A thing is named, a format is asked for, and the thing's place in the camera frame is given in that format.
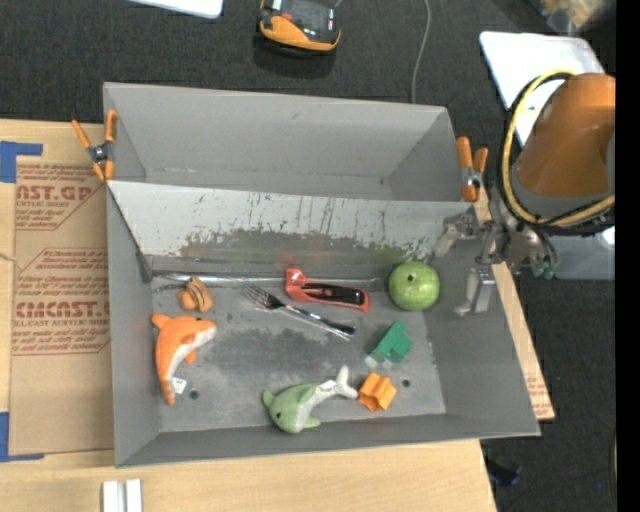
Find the green apple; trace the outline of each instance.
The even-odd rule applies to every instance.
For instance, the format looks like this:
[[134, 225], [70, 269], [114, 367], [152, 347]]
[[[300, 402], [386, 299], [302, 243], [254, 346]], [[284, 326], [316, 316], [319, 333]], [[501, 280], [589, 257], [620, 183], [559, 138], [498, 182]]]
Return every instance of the green apple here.
[[396, 306], [407, 311], [419, 311], [431, 307], [437, 300], [440, 278], [436, 270], [426, 263], [401, 263], [389, 276], [388, 290]]

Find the orange and black device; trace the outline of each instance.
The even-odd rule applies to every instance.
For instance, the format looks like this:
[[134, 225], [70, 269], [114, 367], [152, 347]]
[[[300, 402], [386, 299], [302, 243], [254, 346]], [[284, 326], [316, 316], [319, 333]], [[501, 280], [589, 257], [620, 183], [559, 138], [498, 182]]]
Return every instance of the orange and black device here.
[[332, 0], [262, 0], [258, 31], [285, 53], [331, 53], [341, 33], [334, 5]]

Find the black floor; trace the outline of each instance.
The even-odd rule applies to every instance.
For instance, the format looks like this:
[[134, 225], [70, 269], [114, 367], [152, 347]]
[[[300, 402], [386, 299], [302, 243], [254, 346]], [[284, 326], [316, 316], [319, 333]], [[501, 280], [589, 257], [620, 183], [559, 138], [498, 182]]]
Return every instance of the black floor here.
[[[102, 121], [105, 81], [411, 101], [422, 0], [344, 0], [334, 57], [293, 59], [255, 38], [258, 0], [226, 0], [214, 22], [125, 0], [0, 0], [0, 117]], [[430, 0], [416, 102], [446, 106], [456, 136], [489, 147], [505, 113], [481, 53], [485, 30], [551, 33], [527, 0]], [[616, 75], [616, 20], [583, 35]], [[532, 439], [486, 442], [522, 467], [496, 487], [501, 512], [609, 512], [616, 421], [615, 282], [517, 279], [557, 417]]]

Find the fork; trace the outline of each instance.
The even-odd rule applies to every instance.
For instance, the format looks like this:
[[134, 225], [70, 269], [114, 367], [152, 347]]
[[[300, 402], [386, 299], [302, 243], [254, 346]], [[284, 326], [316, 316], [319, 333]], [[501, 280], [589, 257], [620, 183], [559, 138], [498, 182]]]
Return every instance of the fork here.
[[262, 306], [267, 310], [276, 310], [276, 309], [283, 308], [286, 311], [290, 311], [298, 315], [306, 316], [313, 320], [321, 322], [326, 326], [331, 327], [332, 329], [335, 329], [346, 336], [351, 336], [356, 332], [356, 328], [350, 325], [343, 325], [336, 322], [332, 322], [330, 320], [327, 320], [326, 318], [321, 317], [317, 313], [312, 313], [305, 309], [297, 308], [295, 306], [292, 306], [291, 304], [285, 304], [280, 299], [278, 299], [275, 295], [270, 294], [266, 290], [263, 290], [262, 288], [254, 284], [244, 283], [242, 285], [242, 292], [248, 299], [250, 299], [254, 303], [258, 304], [259, 306]]

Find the brown toy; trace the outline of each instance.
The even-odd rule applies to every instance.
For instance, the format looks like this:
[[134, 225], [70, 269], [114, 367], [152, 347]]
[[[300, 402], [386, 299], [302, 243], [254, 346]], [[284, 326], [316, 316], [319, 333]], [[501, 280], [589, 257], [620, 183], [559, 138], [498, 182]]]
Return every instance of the brown toy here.
[[213, 307], [213, 295], [211, 291], [197, 277], [189, 279], [185, 289], [179, 291], [177, 297], [182, 309], [186, 309], [187, 311], [197, 309], [201, 313], [204, 313]]

